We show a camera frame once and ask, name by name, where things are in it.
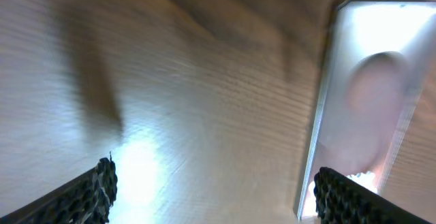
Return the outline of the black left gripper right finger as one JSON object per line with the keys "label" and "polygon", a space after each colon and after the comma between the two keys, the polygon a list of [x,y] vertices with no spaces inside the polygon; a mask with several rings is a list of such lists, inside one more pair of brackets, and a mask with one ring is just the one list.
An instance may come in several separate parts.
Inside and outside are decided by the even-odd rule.
{"label": "black left gripper right finger", "polygon": [[322,223],[430,224],[329,167],[320,168],[314,183]]}

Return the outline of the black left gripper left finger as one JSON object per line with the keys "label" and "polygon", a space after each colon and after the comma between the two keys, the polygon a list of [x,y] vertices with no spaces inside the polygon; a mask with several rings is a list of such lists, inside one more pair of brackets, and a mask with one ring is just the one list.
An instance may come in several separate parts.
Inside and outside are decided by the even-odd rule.
{"label": "black left gripper left finger", "polygon": [[115,162],[101,158],[89,171],[1,217],[1,224],[106,224],[117,182]]}

